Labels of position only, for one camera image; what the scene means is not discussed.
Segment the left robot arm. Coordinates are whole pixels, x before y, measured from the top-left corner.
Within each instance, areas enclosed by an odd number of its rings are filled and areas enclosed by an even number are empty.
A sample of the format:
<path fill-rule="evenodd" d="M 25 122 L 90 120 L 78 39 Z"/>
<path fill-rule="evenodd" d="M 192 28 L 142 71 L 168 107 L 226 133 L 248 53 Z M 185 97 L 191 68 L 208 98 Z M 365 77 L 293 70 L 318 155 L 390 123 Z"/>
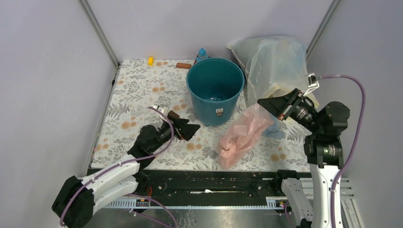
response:
<path fill-rule="evenodd" d="M 110 202 L 130 193 L 144 194 L 147 183 L 135 175 L 157 153 L 167 150 L 175 138 L 189 141 L 199 129 L 200 125 L 175 117 L 168 117 L 159 128 L 143 126 L 133 147 L 120 160 L 92 175 L 68 178 L 52 204 L 52 211 L 62 226 L 82 228 Z"/>

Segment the orange-brown wooden block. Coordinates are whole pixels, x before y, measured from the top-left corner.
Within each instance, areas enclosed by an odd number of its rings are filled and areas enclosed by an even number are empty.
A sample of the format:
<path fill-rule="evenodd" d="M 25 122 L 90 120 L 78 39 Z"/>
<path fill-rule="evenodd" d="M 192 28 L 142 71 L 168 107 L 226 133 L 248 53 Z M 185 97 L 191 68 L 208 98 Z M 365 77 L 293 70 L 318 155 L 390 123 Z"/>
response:
<path fill-rule="evenodd" d="M 176 64 L 177 68 L 180 69 L 190 69 L 192 67 L 192 64 L 187 64 L 187 63 L 177 63 Z"/>

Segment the blue plastic trash bag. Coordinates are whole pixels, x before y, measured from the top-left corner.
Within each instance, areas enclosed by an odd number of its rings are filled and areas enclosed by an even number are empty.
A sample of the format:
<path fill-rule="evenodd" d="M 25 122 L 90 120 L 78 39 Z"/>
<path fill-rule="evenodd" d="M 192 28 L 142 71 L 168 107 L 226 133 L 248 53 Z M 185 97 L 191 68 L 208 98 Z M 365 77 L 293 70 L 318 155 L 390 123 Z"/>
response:
<path fill-rule="evenodd" d="M 279 121 L 278 119 L 274 119 L 272 125 L 270 125 L 263 133 L 262 136 L 267 138 L 273 138 L 276 140 L 281 140 L 286 137 L 285 130 L 287 130 L 287 126 L 284 122 Z"/>

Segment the pink plastic trash bag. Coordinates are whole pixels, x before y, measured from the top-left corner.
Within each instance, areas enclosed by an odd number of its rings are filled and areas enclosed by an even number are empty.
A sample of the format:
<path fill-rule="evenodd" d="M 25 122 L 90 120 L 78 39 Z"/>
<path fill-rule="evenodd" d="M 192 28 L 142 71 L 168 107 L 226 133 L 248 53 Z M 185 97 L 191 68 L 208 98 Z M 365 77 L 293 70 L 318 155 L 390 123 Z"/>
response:
<path fill-rule="evenodd" d="M 231 123 L 217 145 L 220 166 L 228 170 L 261 139 L 262 133 L 274 120 L 259 104 L 248 107 L 237 120 Z"/>

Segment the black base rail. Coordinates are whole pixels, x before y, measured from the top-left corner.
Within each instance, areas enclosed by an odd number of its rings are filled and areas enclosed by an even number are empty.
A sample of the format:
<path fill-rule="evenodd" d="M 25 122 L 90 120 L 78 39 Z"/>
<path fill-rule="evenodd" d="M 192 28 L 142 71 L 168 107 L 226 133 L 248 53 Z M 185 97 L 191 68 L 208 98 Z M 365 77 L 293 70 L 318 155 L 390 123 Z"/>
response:
<path fill-rule="evenodd" d="M 151 196 L 166 207 L 258 207 L 267 197 L 283 197 L 274 171 L 143 170 L 136 194 Z"/>

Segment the floral table mat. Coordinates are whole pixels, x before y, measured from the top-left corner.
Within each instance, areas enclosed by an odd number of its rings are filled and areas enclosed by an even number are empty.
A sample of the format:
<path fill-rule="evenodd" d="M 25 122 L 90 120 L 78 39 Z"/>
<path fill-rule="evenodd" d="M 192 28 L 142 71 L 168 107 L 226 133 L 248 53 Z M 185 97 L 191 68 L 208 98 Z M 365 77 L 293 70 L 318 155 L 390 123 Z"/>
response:
<path fill-rule="evenodd" d="M 140 130 L 147 124 L 159 127 L 159 115 L 152 105 L 167 106 L 180 117 L 198 124 L 185 69 L 175 60 L 158 60 L 149 66 L 145 60 L 124 60 L 115 82 L 99 139 L 95 145 L 91 168 L 104 168 L 118 161 L 133 146 Z M 284 121 L 286 137 L 281 140 L 263 136 L 232 168 L 234 171 L 276 171 L 278 169 L 307 172 L 303 141 L 307 130 L 291 119 Z M 174 140 L 158 155 L 149 169 L 220 170 L 216 147 L 228 124 L 202 126 L 189 140 Z"/>

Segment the yellow toy block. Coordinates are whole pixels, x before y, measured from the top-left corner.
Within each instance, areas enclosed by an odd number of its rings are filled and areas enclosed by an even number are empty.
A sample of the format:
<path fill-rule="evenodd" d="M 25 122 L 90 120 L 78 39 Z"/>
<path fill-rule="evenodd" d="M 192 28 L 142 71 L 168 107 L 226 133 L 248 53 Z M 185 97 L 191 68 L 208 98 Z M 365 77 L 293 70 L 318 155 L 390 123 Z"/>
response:
<path fill-rule="evenodd" d="M 154 65 L 154 58 L 153 58 L 153 57 L 149 57 L 149 58 L 148 58 L 148 65 L 149 65 L 149 66 L 153 66 L 153 65 Z"/>

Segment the teal plastic trash bin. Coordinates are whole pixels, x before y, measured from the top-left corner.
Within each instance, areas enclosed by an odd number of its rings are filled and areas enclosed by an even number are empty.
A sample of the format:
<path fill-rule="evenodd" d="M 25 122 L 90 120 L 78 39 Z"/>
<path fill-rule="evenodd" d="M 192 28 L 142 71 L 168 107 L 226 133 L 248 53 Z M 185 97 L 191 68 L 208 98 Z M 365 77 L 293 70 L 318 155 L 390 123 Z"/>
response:
<path fill-rule="evenodd" d="M 241 68 L 223 58 L 208 58 L 194 64 L 187 73 L 195 116 L 205 126 L 229 121 L 245 83 Z"/>

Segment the large translucent bag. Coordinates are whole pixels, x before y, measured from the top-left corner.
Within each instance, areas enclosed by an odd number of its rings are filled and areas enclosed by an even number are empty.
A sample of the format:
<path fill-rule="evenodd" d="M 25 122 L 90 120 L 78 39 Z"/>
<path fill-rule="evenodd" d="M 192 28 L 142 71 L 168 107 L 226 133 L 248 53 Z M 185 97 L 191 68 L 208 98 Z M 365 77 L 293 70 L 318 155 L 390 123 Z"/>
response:
<path fill-rule="evenodd" d="M 246 76 L 246 105 L 307 91 L 307 49 L 293 36 L 248 38 L 227 46 Z"/>

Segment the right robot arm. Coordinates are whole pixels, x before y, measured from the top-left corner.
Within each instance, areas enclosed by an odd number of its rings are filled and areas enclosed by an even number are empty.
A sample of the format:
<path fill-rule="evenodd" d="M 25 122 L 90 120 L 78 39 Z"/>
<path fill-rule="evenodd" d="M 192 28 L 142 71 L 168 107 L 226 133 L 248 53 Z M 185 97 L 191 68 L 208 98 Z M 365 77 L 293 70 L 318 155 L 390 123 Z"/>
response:
<path fill-rule="evenodd" d="M 311 132 L 304 139 L 304 152 L 311 171 L 314 205 L 302 193 L 297 172 L 279 170 L 273 191 L 286 195 L 299 228 L 341 228 L 340 171 L 344 167 L 341 133 L 348 127 L 350 110 L 332 101 L 320 111 L 302 91 L 259 99 L 258 104 L 279 121 L 293 119 Z"/>

